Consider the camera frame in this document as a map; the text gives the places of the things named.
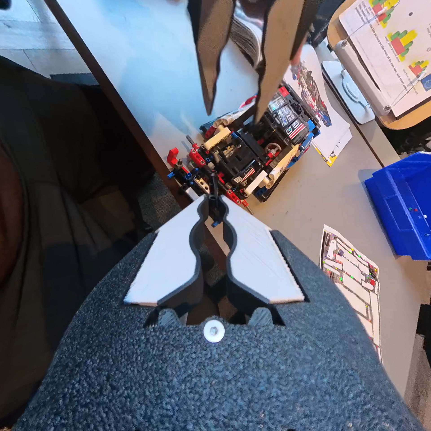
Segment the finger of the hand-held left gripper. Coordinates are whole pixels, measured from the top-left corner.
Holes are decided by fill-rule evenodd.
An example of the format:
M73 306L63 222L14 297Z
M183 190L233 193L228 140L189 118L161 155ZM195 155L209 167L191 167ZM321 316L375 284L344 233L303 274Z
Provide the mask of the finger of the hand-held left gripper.
M229 40L234 8L232 0L194 1L194 43L208 116L213 111L220 58Z
M275 0L268 5L264 18L263 68L259 75L254 124L265 113L294 55L294 43L304 3L304 0Z

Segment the white board stand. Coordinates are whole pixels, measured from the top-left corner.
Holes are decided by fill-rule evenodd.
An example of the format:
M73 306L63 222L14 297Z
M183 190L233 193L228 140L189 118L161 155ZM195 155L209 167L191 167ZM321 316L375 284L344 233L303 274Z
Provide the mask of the white board stand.
M363 125L391 113L391 105L374 83L348 39L333 48L337 57L321 63L325 78L336 90L353 120Z

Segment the person's black pants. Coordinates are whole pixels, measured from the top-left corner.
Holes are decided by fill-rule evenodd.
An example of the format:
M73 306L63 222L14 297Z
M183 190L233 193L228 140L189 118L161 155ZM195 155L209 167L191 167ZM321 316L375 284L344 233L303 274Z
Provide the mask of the person's black pants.
M1 57L0 140L22 169L29 251L0 297L1 430L37 392L98 282L180 211L98 86L57 82Z

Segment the black star-printed brick piece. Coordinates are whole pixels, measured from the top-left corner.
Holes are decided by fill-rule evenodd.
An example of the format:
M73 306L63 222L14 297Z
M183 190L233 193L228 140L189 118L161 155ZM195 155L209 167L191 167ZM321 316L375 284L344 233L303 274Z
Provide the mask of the black star-printed brick piece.
M209 212L213 219L212 227L214 228L223 221L224 207L220 202L218 175L215 170L210 171L210 180L213 188L209 194Z

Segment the holographic sticker sheet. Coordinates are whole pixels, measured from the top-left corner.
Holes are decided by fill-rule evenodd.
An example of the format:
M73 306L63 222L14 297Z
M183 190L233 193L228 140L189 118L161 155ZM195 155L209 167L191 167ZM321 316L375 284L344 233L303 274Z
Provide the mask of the holographic sticker sheet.
M383 364L378 266L327 225L322 230L319 265L354 309Z

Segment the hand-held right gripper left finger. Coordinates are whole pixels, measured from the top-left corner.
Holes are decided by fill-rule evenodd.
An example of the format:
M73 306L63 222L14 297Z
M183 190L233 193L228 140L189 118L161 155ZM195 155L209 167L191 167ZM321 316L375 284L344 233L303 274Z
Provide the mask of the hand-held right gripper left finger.
M202 300L206 219L207 197L201 196L156 231L124 304L169 308L183 318Z

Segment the blue plastic bin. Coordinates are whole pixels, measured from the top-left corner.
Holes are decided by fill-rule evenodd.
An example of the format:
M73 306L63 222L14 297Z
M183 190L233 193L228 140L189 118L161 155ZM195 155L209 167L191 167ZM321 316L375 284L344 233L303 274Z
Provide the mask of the blue plastic bin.
M396 254L430 261L430 152L417 152L374 172L365 185Z

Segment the printed brick instruction sheet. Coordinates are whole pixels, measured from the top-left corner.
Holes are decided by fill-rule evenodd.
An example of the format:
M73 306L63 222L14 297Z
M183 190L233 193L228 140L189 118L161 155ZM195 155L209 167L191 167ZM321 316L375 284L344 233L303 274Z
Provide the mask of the printed brick instruction sheet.
M339 20L396 118L430 100L429 0L355 1Z

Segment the task sheet on stand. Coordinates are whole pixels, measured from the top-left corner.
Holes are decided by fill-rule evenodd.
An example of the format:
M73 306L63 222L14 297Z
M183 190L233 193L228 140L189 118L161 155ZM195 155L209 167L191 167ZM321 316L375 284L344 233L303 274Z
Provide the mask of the task sheet on stand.
M364 96L367 102L365 106L373 111L375 118L383 126L392 130L402 130L417 125L431 115L430 98L399 117L393 114L388 102L383 105L385 102L384 95L372 79L357 50L350 43L349 36L340 22L341 14L351 7L353 3L355 3L353 0L344 1L332 15L327 28L330 48L335 52L341 65L347 70L352 81Z

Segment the red white toy race car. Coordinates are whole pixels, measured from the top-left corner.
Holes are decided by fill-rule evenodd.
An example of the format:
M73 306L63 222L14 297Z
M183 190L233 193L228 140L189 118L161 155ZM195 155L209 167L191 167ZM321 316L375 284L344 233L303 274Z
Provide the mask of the red white toy race car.
M250 196L266 202L320 134L320 125L311 107L285 82L256 124L255 101L256 95L240 109L202 125L203 143L186 136L191 143L186 162L177 148L171 149L168 178L197 196L224 195L250 213Z

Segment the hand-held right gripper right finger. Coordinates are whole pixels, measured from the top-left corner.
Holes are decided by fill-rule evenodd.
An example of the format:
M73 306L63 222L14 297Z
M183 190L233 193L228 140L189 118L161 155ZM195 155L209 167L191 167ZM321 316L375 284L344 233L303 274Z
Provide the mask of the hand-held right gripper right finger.
M223 196L223 239L226 260L226 296L237 311L252 318L266 315L284 325L278 305L302 303L305 294L294 277L272 229Z

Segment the open toy instruction booklet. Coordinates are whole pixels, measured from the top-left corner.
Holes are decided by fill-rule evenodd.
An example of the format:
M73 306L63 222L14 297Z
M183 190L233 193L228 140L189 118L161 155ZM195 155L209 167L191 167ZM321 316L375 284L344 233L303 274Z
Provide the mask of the open toy instruction booklet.
M248 17L241 8L234 13L230 37L255 70L262 66L262 30L262 19ZM310 44L303 46L299 63L289 66L283 81L301 97L319 121L320 134L312 140L312 144L326 160L326 164L331 166L352 134L349 123L329 102L321 64Z

